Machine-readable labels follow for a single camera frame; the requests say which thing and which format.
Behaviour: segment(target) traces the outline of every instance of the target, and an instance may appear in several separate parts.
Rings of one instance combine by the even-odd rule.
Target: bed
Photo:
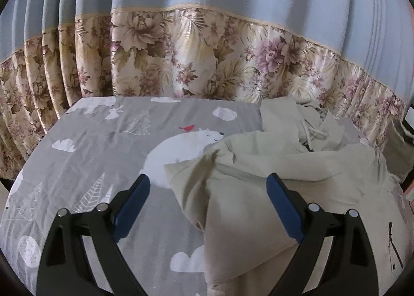
[[[141,170],[188,160],[229,135],[261,130],[259,104],[168,97],[84,98],[51,129],[14,183],[0,223],[1,249],[35,294],[41,249],[56,212],[92,210],[128,189]],[[363,136],[347,119],[347,143]],[[146,164],[149,154],[159,162]],[[88,258],[109,289],[90,238]],[[119,248],[149,295],[206,294],[203,237],[183,215],[168,183],[150,197]]]

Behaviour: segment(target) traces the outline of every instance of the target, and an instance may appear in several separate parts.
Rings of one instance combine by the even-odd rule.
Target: beige fabric
[[[0,219],[3,215],[4,207],[6,206],[7,197],[9,196],[9,191],[0,183]]]
[[[165,166],[184,214],[204,232],[208,296],[268,295],[289,263],[295,240],[267,196],[265,181],[272,172],[326,211],[360,212],[384,292],[398,271],[392,270],[398,262],[388,248],[389,222],[405,263],[412,253],[413,217],[406,221],[408,229],[391,193],[395,177],[380,151],[343,146],[343,127],[313,102],[264,100],[260,111],[264,132],[232,135],[196,160]],[[317,285],[323,267],[319,262],[309,288]]]
[[[388,139],[382,153],[387,161],[387,169],[403,182],[414,166],[414,146],[404,141],[404,137],[413,136],[401,124],[400,120],[392,120],[388,127]]]

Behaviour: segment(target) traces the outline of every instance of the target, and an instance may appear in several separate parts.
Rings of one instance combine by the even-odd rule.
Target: curtain fold
[[[75,8],[76,0],[59,0],[59,54],[69,106],[82,98],[76,66]]]
[[[42,16],[42,54],[46,81],[57,118],[69,109],[61,70],[59,53],[59,1],[44,0]]]
[[[95,96],[293,94],[381,147],[414,89],[412,12],[406,0],[9,0],[0,175],[14,176],[70,106]]]

